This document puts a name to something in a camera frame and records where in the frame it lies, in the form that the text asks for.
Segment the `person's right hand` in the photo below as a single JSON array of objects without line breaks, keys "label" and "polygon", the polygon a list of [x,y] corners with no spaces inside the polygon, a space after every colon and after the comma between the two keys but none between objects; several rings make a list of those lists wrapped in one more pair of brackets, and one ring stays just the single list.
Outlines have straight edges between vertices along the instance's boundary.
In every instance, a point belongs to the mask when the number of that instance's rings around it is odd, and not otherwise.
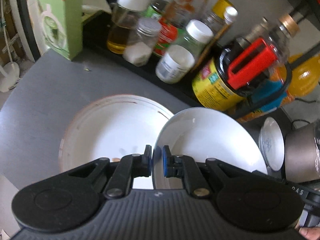
[{"label": "person's right hand", "polygon": [[314,228],[300,228],[299,233],[308,240],[319,240],[320,239],[320,227]]}]

